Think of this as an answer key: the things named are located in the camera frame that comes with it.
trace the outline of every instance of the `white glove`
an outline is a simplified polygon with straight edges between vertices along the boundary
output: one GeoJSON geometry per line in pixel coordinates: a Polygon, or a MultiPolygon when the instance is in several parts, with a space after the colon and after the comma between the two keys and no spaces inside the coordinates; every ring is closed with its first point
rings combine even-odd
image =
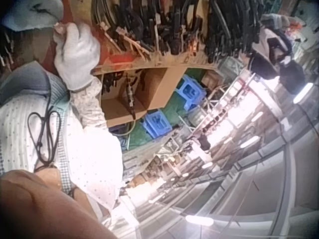
{"type": "Polygon", "coordinates": [[[91,71],[100,60],[100,43],[88,25],[66,25],[66,35],[55,32],[56,56],[54,65],[67,88],[78,91],[93,80],[91,71]]]}

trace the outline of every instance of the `black cable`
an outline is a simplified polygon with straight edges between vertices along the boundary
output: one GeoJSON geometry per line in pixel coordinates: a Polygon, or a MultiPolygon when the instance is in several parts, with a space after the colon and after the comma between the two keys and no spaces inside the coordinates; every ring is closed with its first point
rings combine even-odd
{"type": "Polygon", "coordinates": [[[58,139],[59,139],[59,135],[60,135],[60,131],[61,131],[61,115],[57,111],[53,110],[53,106],[51,106],[49,108],[50,102],[51,102],[51,95],[49,95],[49,98],[48,98],[48,103],[47,103],[46,108],[45,108],[44,117],[41,117],[41,115],[37,112],[32,112],[31,114],[29,114],[28,119],[27,119],[28,130],[29,130],[31,140],[33,142],[33,145],[34,145],[37,157],[38,157],[38,161],[43,163],[43,165],[36,168],[34,170],[34,172],[37,172],[43,168],[50,167],[54,161],[55,153],[57,150],[58,139]],[[53,137],[52,137],[51,128],[50,128],[50,118],[54,113],[57,114],[58,121],[59,121],[59,126],[58,126],[58,131],[57,131],[57,136],[56,136],[55,142],[53,142],[53,137]],[[39,137],[38,137],[38,140],[36,143],[34,141],[34,138],[33,138],[33,135],[32,135],[31,129],[30,129],[30,118],[32,116],[36,116],[41,120],[41,131],[40,131],[40,134],[39,134],[39,137]],[[44,160],[41,156],[41,148],[43,146],[42,137],[44,134],[44,129],[46,129],[46,141],[47,141],[48,156],[49,156],[47,161],[44,160]]]}
{"type": "Polygon", "coordinates": [[[309,115],[307,114],[307,112],[304,110],[304,108],[302,108],[301,105],[299,104],[295,104],[296,106],[298,106],[298,108],[303,112],[303,114],[306,116],[307,120],[309,121],[310,125],[312,126],[313,130],[315,131],[317,137],[319,138],[319,132],[318,130],[316,129],[314,123],[311,121],[309,115]]]}

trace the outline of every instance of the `wooden shelf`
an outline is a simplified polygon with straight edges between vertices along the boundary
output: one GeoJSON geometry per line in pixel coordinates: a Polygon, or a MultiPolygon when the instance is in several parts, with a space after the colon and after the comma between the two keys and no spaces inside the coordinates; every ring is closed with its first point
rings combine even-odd
{"type": "MultiPolygon", "coordinates": [[[[64,0],[69,1],[70,14],[75,22],[84,21],[92,26],[91,21],[91,0],[79,1],[79,0],[64,0]]],[[[169,7],[171,0],[166,1],[165,7],[169,7]]],[[[204,20],[203,33],[205,35],[207,31],[207,11],[208,0],[199,0],[197,8],[197,14],[202,16],[204,20]]],[[[192,18],[192,6],[188,13],[189,21],[192,18]]],[[[100,65],[94,70],[95,75],[116,72],[116,71],[128,71],[136,69],[146,68],[169,68],[172,66],[183,66],[189,68],[201,68],[208,70],[216,70],[216,65],[209,64],[207,62],[207,56],[203,49],[204,45],[200,46],[200,51],[197,56],[189,56],[188,53],[181,53],[178,56],[173,56],[168,52],[166,56],[162,56],[159,52],[151,54],[151,61],[143,60],[139,55],[128,50],[125,53],[119,54],[113,47],[109,40],[103,35],[103,33],[96,27],[92,27],[93,34],[99,39],[101,43],[101,61],[100,65]]]]}

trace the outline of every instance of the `sleeve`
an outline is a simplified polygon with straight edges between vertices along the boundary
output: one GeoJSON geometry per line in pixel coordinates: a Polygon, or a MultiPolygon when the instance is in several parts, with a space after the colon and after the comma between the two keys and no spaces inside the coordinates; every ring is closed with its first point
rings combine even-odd
{"type": "Polygon", "coordinates": [[[71,180],[111,211],[122,182],[122,150],[119,140],[108,131],[96,98],[101,88],[99,79],[94,78],[87,88],[77,93],[71,92],[71,104],[79,114],[87,154],[70,161],[71,180]]]}
{"type": "Polygon", "coordinates": [[[79,92],[71,92],[71,104],[77,110],[83,128],[92,126],[108,129],[104,113],[97,99],[101,89],[102,83],[95,77],[90,86],[79,92]]]}

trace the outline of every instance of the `blue crate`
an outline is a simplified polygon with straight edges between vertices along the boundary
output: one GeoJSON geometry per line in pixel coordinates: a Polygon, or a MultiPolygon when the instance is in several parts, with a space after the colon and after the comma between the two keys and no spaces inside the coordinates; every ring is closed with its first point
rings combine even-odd
{"type": "Polygon", "coordinates": [[[206,90],[188,75],[184,75],[182,79],[184,80],[183,85],[179,89],[175,89],[175,91],[186,100],[184,109],[188,112],[203,101],[206,96],[206,90]]]}
{"type": "Polygon", "coordinates": [[[158,138],[172,131],[172,126],[161,110],[154,113],[146,114],[143,127],[152,138],[158,138]]]}

